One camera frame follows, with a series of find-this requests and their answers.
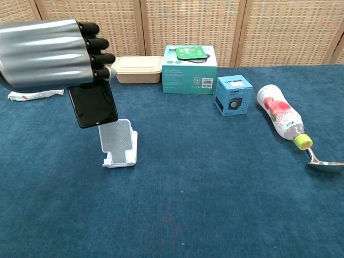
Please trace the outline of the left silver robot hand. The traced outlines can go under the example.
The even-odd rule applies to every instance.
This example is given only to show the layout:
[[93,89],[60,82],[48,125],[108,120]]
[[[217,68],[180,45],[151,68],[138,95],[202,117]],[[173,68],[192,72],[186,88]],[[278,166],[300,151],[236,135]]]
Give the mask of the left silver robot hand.
[[99,31],[75,19],[0,23],[0,85],[32,93],[108,80],[116,58]]

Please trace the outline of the black smartphone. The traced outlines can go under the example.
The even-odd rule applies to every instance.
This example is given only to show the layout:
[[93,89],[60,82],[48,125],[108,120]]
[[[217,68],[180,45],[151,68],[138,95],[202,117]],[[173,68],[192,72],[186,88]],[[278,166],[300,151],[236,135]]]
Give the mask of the black smartphone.
[[80,128],[112,123],[118,112],[108,81],[100,80],[68,88]]

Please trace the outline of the white phone stand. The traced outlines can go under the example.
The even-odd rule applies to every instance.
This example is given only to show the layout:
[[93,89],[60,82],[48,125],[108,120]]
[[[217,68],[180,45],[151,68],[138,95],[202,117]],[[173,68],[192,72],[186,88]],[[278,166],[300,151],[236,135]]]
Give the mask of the white phone stand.
[[101,149],[107,156],[103,167],[119,168],[135,166],[137,162],[138,133],[128,119],[99,125]]

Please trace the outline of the teal product box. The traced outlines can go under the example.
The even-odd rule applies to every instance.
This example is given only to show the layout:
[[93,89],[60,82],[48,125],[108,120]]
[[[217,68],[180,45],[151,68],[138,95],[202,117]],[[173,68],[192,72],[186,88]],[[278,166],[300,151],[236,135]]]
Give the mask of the teal product box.
[[203,59],[180,60],[178,45],[167,45],[162,61],[162,91],[171,94],[213,94],[217,59],[213,46],[203,45]]

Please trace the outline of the small blue speaker box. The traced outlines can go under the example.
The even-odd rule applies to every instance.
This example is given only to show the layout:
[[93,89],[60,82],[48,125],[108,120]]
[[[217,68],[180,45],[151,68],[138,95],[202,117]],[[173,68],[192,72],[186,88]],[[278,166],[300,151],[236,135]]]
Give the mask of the small blue speaker box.
[[242,75],[218,77],[214,103],[224,117],[246,114],[252,92],[253,86]]

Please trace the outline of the white wet wipes pack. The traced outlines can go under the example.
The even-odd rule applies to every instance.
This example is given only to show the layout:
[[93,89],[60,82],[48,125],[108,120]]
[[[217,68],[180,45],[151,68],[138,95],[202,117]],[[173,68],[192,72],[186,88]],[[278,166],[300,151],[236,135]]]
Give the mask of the white wet wipes pack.
[[31,101],[35,99],[42,99],[52,97],[54,95],[63,95],[64,90],[49,90],[35,93],[19,93],[19,92],[10,92],[8,94],[8,99],[11,101]]

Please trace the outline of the beige lidded food container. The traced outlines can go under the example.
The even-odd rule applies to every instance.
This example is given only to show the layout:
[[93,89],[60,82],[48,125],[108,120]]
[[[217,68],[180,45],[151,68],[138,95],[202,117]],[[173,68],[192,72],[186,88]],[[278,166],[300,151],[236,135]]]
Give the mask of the beige lidded food container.
[[158,83],[162,73],[162,56],[122,56],[116,58],[111,68],[119,83]]

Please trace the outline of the green sachet packet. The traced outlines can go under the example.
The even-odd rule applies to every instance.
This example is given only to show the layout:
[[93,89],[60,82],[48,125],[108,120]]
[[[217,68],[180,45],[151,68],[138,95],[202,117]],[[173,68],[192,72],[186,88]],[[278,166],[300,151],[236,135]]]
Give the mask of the green sachet packet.
[[175,48],[176,55],[181,60],[204,59],[207,57],[202,46],[181,46]]

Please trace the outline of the blue table cloth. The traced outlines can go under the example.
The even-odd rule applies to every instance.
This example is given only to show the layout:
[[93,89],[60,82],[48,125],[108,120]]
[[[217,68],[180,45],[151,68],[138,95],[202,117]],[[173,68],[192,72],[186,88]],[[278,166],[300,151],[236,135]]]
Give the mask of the blue table cloth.
[[132,167],[103,167],[68,95],[0,87],[0,258],[344,258],[344,171],[308,166],[255,99],[223,117],[212,95],[111,87]]

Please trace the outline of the woven rattan folding screen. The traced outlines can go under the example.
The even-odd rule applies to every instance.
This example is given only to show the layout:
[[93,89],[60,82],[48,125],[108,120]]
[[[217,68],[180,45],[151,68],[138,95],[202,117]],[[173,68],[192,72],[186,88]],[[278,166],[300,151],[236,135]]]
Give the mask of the woven rattan folding screen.
[[116,56],[212,45],[220,67],[344,65],[344,0],[0,0],[0,23],[69,18]]

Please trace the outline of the pink labelled drink bottle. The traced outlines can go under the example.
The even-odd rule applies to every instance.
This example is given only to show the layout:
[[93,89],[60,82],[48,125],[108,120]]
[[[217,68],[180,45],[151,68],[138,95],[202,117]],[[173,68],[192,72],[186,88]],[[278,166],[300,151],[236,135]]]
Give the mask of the pink labelled drink bottle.
[[282,138],[292,141],[302,151],[312,147],[313,141],[305,133],[301,115],[287,102],[278,86],[263,86],[256,99]]

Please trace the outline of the metal spoon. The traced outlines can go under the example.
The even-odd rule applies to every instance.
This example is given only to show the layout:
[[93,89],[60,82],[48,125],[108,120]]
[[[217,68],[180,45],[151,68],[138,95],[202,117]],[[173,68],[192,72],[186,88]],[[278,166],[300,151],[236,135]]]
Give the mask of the metal spoon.
[[318,169],[320,171],[325,172],[344,172],[344,162],[321,161],[316,157],[314,151],[311,148],[308,148],[307,152],[310,157],[310,161],[307,164],[313,167],[314,169]]

